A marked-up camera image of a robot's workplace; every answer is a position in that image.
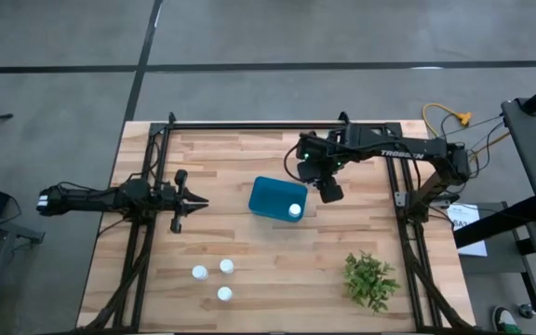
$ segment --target leaf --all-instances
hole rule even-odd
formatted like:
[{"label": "leaf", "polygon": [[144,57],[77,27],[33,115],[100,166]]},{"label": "leaf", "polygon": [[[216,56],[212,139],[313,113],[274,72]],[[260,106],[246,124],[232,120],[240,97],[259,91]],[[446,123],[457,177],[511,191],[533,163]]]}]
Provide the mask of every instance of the leaf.
[{"label": "leaf", "polygon": [[388,272],[394,268],[387,262],[376,260],[373,255],[360,250],[357,258],[350,253],[346,259],[343,275],[345,278],[348,297],[355,303],[365,306],[375,313],[380,310],[388,310],[384,302],[394,294],[400,285],[392,278],[386,278]]}]

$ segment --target wooden table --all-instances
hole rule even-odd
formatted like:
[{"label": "wooden table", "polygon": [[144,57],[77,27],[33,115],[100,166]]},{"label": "wooden table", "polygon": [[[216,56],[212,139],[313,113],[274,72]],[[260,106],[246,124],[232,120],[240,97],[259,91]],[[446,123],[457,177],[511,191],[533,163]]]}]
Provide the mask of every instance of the wooden table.
[{"label": "wooden table", "polygon": [[[400,122],[406,137],[427,137],[423,121]],[[113,185],[141,170],[149,126],[149,122],[126,124]],[[187,186],[208,198],[210,206],[182,219],[181,234],[168,229],[172,212],[159,215],[141,331],[414,331],[384,159],[348,164],[336,176],[345,193],[342,201],[322,204],[319,193],[310,188],[305,217],[298,223],[249,213],[248,199],[256,177],[290,181],[283,169],[283,156],[296,143],[299,132],[171,132],[165,180],[172,181],[175,171],[186,169]],[[295,171],[293,156],[288,163]],[[420,171],[425,180],[433,168],[422,163]],[[118,215],[105,214],[101,229],[118,219]],[[118,286],[128,226],[122,223],[98,240],[79,326],[94,318]],[[449,224],[432,219],[425,224],[425,238],[436,284],[461,317],[474,324]],[[349,252],[359,250],[371,252],[396,268],[392,277],[402,288],[389,301],[387,313],[373,314],[345,297],[344,259]],[[224,258],[233,260],[234,274],[219,271]],[[210,271],[205,282],[191,275],[197,264]],[[233,290],[231,301],[218,300],[217,290],[222,286]],[[421,286],[420,297],[429,320]],[[130,315],[128,307],[127,321]]]}]

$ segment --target white bottle cap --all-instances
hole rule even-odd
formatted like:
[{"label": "white bottle cap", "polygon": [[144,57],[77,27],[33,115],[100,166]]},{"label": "white bottle cap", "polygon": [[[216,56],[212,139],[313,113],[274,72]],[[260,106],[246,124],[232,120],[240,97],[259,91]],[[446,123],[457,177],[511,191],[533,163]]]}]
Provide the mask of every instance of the white bottle cap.
[{"label": "white bottle cap", "polygon": [[233,292],[231,291],[230,288],[222,287],[222,288],[219,288],[218,296],[220,300],[227,302],[231,299],[231,297],[233,297]]},{"label": "white bottle cap", "polygon": [[235,270],[235,266],[233,265],[233,261],[231,260],[221,261],[221,271],[224,274],[232,274],[234,270]]},{"label": "white bottle cap", "polygon": [[196,265],[192,269],[192,275],[197,280],[206,280],[208,279],[208,270],[202,265]]},{"label": "white bottle cap", "polygon": [[302,207],[297,204],[293,204],[288,208],[288,215],[294,218],[297,218],[301,214],[302,214]]}]

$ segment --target concrete floor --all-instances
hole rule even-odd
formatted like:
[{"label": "concrete floor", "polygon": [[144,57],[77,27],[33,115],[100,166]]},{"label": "concrete floor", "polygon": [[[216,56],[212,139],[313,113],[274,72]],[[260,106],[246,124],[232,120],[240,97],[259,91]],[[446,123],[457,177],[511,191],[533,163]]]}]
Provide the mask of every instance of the concrete floor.
[{"label": "concrete floor", "polygon": [[[137,64],[153,0],[0,0],[0,66]],[[536,60],[536,0],[174,0],[149,63]],[[109,181],[134,74],[0,74],[0,190],[18,219],[47,231],[18,252],[0,289],[0,334],[73,327],[100,215],[42,218],[38,192],[59,181]],[[536,68],[146,74],[136,120],[418,119],[427,102],[473,112],[536,91]],[[438,125],[443,112],[430,113]],[[447,129],[456,128],[453,121]],[[475,143],[493,127],[452,136]],[[514,144],[493,147],[466,202],[532,194]],[[526,302],[519,275],[468,275],[477,324],[491,306]],[[536,316],[518,318],[536,333]]]}]

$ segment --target blue bowl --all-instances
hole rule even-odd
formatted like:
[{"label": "blue bowl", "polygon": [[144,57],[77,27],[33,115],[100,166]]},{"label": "blue bowl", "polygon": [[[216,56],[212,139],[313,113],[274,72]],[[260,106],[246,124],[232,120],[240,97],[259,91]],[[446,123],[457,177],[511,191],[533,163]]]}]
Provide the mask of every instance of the blue bowl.
[{"label": "blue bowl", "polygon": [[[303,217],[306,199],[307,188],[303,185],[258,177],[253,183],[248,206],[256,215],[297,222]],[[301,207],[301,214],[297,217],[288,214],[288,208],[293,204]]]}]

